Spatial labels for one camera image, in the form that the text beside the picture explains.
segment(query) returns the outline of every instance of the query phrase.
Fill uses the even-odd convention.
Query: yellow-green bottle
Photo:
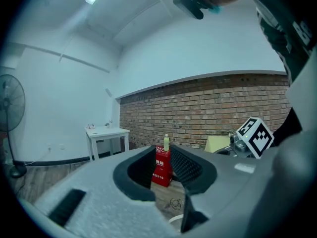
[[[169,150],[169,137],[168,134],[165,134],[165,138],[164,138],[164,151],[168,152]]]

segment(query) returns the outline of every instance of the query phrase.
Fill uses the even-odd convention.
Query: red box
[[[152,176],[152,182],[155,182],[164,187],[168,187],[170,182],[172,181],[172,173],[167,172],[164,169],[160,169],[157,167]]]
[[[164,187],[168,187],[173,175],[172,166],[170,164],[170,150],[165,152],[161,146],[157,146],[156,148],[157,167],[153,173],[152,181]]]

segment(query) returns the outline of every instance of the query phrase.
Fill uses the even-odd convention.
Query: tabletop
[[[87,135],[92,137],[111,136],[122,133],[129,133],[127,129],[121,128],[107,128],[106,126],[96,126],[94,129],[85,128]]]

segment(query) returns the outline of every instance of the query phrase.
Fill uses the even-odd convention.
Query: black pants
[[[290,110],[285,122],[281,127],[276,130],[274,135],[274,144],[278,146],[285,138],[298,133],[302,130],[302,127],[298,121],[298,118],[293,109]]]

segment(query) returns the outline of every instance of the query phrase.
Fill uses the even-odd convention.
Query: baseboard
[[[100,153],[98,154],[99,158],[104,158],[110,156],[110,152]],[[44,167],[44,166],[58,166],[58,165],[66,165],[66,164],[74,164],[79,162],[89,161],[89,156],[77,158],[77,159],[69,159],[69,160],[61,160],[61,161],[14,161],[13,163],[17,166],[28,165],[30,167]]]

